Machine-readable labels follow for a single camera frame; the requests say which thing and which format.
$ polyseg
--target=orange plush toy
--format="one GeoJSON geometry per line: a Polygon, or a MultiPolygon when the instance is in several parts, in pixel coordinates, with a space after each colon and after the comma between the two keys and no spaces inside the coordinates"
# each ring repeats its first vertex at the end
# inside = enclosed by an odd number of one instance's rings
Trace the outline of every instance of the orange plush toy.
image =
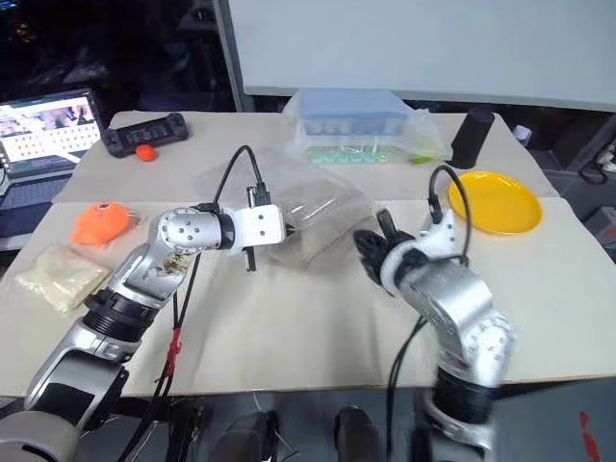
{"type": "Polygon", "coordinates": [[[120,234],[128,226],[128,210],[116,202],[99,202],[75,220],[70,240],[74,244],[101,245],[120,234]]]}

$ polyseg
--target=red mark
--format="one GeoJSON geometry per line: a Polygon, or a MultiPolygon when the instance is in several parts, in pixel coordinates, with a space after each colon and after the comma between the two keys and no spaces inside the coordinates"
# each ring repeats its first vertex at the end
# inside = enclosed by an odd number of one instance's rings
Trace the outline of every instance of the red mark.
{"type": "Polygon", "coordinates": [[[169,367],[167,369],[167,377],[173,377],[175,374],[175,358],[182,350],[182,342],[180,342],[180,334],[182,333],[181,327],[175,327],[173,329],[173,338],[169,343],[169,350],[167,352],[167,360],[169,367]]]}
{"type": "Polygon", "coordinates": [[[585,412],[579,413],[579,424],[581,425],[581,436],[584,439],[584,445],[586,446],[586,454],[588,455],[589,462],[601,462],[601,456],[599,455],[599,446],[593,438],[593,435],[588,431],[588,421],[590,416],[585,412]]]}
{"type": "Polygon", "coordinates": [[[612,237],[616,236],[616,226],[612,226],[607,231],[605,231],[605,236],[607,238],[612,238],[612,237]]]}

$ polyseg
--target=clear plastic bag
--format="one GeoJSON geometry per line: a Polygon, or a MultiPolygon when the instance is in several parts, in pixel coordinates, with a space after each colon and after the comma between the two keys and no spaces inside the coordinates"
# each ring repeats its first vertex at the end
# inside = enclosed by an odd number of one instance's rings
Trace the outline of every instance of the clear plastic bag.
{"type": "Polygon", "coordinates": [[[66,315],[107,277],[106,268],[62,245],[49,245],[32,268],[15,275],[26,289],[42,295],[54,310],[66,315]]]}
{"type": "Polygon", "coordinates": [[[282,114],[295,125],[292,150],[317,164],[451,159],[431,113],[386,90],[300,90],[282,114]]]}
{"type": "MultiPolygon", "coordinates": [[[[256,157],[271,201],[295,230],[283,243],[259,248],[257,257],[286,268],[335,267],[344,247],[341,240],[372,216],[372,202],[346,179],[285,151],[262,150],[256,157]]],[[[193,178],[192,185],[202,200],[212,200],[225,168],[226,164],[220,165],[193,178]]],[[[246,207],[246,187],[254,183],[247,157],[238,159],[220,203],[246,207]]]]}

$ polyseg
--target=small orange object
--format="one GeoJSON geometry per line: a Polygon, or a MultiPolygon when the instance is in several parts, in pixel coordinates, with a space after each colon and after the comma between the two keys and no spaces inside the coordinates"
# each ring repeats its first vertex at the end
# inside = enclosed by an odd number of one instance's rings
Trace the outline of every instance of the small orange object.
{"type": "Polygon", "coordinates": [[[128,226],[128,210],[117,202],[94,204],[75,220],[70,240],[74,244],[101,245],[107,243],[128,226]]]}
{"type": "Polygon", "coordinates": [[[144,162],[152,162],[158,157],[154,148],[149,144],[140,144],[137,146],[135,154],[144,162]]]}

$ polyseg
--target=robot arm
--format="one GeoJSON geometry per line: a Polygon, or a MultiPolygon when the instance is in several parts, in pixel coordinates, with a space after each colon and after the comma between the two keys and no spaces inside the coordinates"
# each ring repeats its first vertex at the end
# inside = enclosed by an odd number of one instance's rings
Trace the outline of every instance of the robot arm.
{"type": "Polygon", "coordinates": [[[417,240],[398,231],[386,210],[377,218],[385,239],[368,230],[354,236],[364,268],[426,318],[439,340],[436,384],[425,404],[430,424],[451,440],[488,453],[492,404],[507,370],[513,329],[494,308],[485,282],[450,258],[451,210],[417,240]]]}
{"type": "Polygon", "coordinates": [[[254,270],[249,250],[285,239],[282,213],[269,204],[269,195],[254,200],[250,189],[248,195],[246,209],[199,204],[153,220],[147,243],[130,253],[105,289],[87,297],[89,312],[37,372],[25,399],[27,411],[0,421],[0,454],[11,450],[15,461],[72,460],[79,434],[97,428],[111,413],[128,378],[123,364],[179,288],[193,257],[210,249],[244,250],[248,269],[254,270]]]}

